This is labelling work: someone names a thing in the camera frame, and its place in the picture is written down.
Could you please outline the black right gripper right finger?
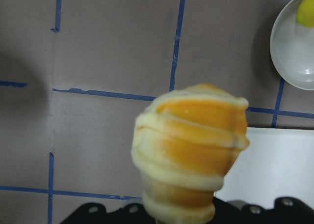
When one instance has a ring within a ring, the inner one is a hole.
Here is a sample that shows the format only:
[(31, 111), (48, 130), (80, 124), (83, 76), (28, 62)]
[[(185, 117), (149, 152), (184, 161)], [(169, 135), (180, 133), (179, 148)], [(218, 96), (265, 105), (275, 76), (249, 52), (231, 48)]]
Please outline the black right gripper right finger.
[(215, 197), (213, 201), (215, 205), (213, 224), (312, 224), (314, 222), (314, 210), (303, 201), (290, 196), (276, 198), (270, 209), (243, 200), (224, 202)]

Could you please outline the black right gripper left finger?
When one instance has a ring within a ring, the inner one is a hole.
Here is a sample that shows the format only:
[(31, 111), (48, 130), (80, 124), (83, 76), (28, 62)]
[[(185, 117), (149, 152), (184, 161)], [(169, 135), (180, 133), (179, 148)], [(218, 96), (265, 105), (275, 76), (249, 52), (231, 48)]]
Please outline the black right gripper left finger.
[(99, 203), (86, 203), (72, 212), (63, 224), (155, 224), (140, 203), (127, 204), (113, 212)]

